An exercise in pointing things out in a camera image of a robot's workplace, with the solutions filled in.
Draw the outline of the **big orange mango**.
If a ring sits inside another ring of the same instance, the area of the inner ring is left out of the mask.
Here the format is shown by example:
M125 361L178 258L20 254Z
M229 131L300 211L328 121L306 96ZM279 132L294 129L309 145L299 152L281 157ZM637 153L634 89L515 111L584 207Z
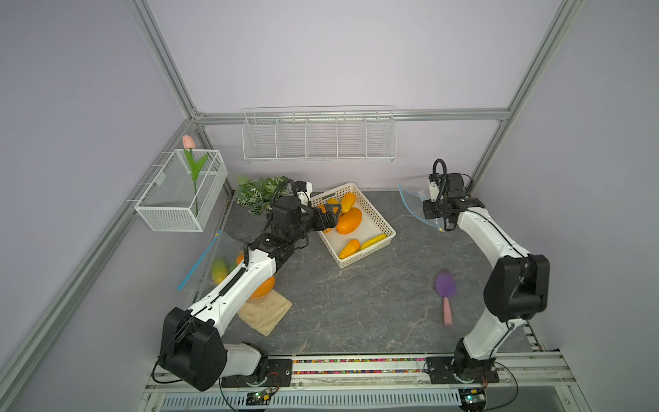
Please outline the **big orange mango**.
M342 235L353 233L360 226L360 223L362 223L362 216L360 209L350 209L346 214L339 217L336 224L336 231Z

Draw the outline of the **small orange mango front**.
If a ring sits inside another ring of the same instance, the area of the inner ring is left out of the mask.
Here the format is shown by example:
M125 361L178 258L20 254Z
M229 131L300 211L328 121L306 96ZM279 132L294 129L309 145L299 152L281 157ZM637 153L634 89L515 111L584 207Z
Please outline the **small orange mango front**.
M358 240L350 240L346 247L338 255L339 259L347 259L360 250L361 243Z

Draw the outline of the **large orange mango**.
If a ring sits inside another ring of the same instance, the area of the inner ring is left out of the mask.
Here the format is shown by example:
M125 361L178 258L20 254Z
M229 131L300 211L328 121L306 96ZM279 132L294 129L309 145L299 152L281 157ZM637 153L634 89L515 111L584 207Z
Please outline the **large orange mango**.
M264 281L250 296L250 300L266 297L276 285L276 278L271 276Z

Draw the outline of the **clear zip-top bag blue zipper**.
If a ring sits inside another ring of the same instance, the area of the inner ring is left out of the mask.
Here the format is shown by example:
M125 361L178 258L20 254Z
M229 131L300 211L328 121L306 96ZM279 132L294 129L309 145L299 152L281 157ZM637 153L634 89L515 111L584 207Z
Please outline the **clear zip-top bag blue zipper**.
M208 247L178 285L190 293L190 304L238 310L266 298L276 285L276 262L267 252L252 250L225 231L215 233Z

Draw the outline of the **green mango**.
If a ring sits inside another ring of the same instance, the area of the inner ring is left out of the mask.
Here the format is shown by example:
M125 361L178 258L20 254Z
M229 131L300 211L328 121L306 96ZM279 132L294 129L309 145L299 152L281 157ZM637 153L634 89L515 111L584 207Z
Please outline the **green mango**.
M229 274L227 263L221 257L217 257L211 264L211 279L215 284L221 284Z

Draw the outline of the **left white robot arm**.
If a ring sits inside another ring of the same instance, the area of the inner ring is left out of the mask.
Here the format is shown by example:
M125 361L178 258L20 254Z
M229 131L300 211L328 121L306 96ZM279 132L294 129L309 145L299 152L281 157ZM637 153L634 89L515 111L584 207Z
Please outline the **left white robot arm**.
M266 352L247 343L224 343L222 337L240 308L299 249L299 241L337 225L340 204L312 206L311 189L311 183L303 181L278 185L264 230L244 245L242 262L189 308L175 307L167 314L156 367L199 391L226 377L240 376L254 384L267 381Z

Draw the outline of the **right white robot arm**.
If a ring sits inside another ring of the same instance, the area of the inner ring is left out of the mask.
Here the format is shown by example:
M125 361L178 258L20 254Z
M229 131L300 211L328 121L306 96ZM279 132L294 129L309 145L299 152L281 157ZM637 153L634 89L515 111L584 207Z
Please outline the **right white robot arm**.
M511 333L548 304L549 260L518 245L494 221L484 203L470 195L461 173L449 173L437 159L428 176L430 198L422 202L427 220L441 219L446 232L461 229L492 265L483 290L485 309L472 331L456 345L446 367L463 383L485 380Z

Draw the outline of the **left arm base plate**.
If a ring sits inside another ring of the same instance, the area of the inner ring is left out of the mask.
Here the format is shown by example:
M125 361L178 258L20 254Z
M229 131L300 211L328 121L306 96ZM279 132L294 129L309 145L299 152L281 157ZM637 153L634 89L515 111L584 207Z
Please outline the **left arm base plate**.
M247 387L290 387L293 378L293 360L291 358L269 359L252 375L234 375L221 379L226 388Z

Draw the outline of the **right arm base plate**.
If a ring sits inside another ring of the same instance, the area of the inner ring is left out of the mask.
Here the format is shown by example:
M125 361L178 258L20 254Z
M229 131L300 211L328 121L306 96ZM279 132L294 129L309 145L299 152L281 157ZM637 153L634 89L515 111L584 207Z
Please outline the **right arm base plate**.
M459 365L451 356L429 356L424 364L433 385L481 385L499 383L493 360L471 360Z

